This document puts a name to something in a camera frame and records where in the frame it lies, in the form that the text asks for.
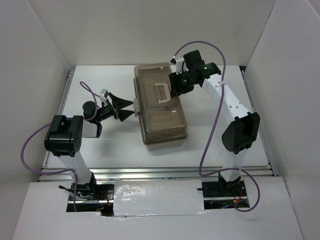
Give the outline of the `beige cantilever toolbox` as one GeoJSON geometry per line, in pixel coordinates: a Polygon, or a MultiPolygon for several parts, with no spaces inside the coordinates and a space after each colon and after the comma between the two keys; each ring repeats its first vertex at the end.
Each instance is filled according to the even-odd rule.
{"type": "Polygon", "coordinates": [[[180,98],[171,97],[171,73],[167,62],[134,67],[134,114],[149,150],[179,146],[188,135],[180,98]]]}

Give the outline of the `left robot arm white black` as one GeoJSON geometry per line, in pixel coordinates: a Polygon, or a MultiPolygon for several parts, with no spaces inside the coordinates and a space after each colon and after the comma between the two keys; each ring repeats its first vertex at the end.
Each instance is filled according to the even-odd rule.
{"type": "Polygon", "coordinates": [[[105,89],[101,91],[99,99],[100,108],[96,101],[87,101],[82,105],[83,116],[55,115],[44,139],[45,149],[69,169],[72,175],[71,189],[88,200],[97,197],[99,187],[94,173],[86,166],[80,153],[83,132],[87,138],[99,138],[103,120],[113,117],[123,122],[134,113],[124,109],[132,105],[132,101],[119,98],[105,89]]]}

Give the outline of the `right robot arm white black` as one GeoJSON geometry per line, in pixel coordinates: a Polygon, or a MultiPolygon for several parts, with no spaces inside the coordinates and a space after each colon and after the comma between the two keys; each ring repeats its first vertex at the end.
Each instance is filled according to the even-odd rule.
{"type": "Polygon", "coordinates": [[[223,114],[227,128],[221,136],[227,153],[223,171],[218,174],[218,191],[229,196],[239,185],[240,169],[248,149],[257,139],[260,116],[247,109],[224,82],[224,70],[211,62],[205,63],[198,50],[183,57],[173,56],[171,63],[176,72],[169,75],[172,98],[191,92],[195,85],[201,86],[218,104],[217,114],[223,114]]]}

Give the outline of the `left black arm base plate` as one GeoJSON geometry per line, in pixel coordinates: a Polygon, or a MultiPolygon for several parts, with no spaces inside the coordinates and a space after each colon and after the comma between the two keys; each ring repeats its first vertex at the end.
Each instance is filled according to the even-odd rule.
{"type": "Polygon", "coordinates": [[[78,187],[76,195],[71,187],[66,188],[62,185],[58,187],[69,193],[67,212],[97,212],[107,217],[114,215],[114,184],[98,184],[94,191],[80,190],[78,187]]]}

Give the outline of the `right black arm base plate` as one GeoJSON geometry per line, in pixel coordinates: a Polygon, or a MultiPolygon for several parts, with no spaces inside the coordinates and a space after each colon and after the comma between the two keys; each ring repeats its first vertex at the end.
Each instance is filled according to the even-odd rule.
{"type": "Polygon", "coordinates": [[[250,207],[243,180],[234,189],[228,191],[222,191],[218,181],[203,181],[197,190],[202,192],[205,210],[233,209],[236,203],[239,209],[250,207]]]}

